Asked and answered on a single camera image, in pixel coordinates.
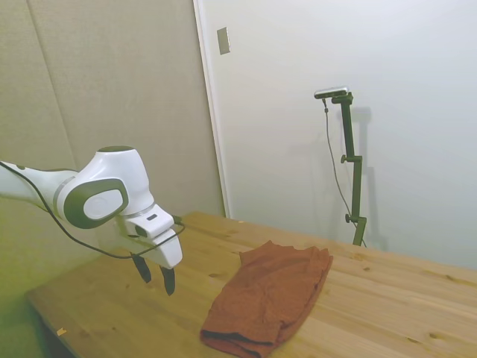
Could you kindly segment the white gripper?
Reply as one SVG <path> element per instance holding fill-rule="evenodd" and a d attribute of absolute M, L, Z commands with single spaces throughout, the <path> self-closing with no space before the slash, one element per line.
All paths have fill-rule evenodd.
<path fill-rule="evenodd" d="M 148 258 L 160 265 L 165 291 L 169 296 L 175 291 L 174 267 L 183 258 L 180 241 L 172 224 L 172 220 L 159 220 L 158 223 L 146 219 L 118 220 L 122 246 L 140 255 L 133 255 L 133 263 L 143 281 L 151 281 L 151 271 L 145 260 Z"/>

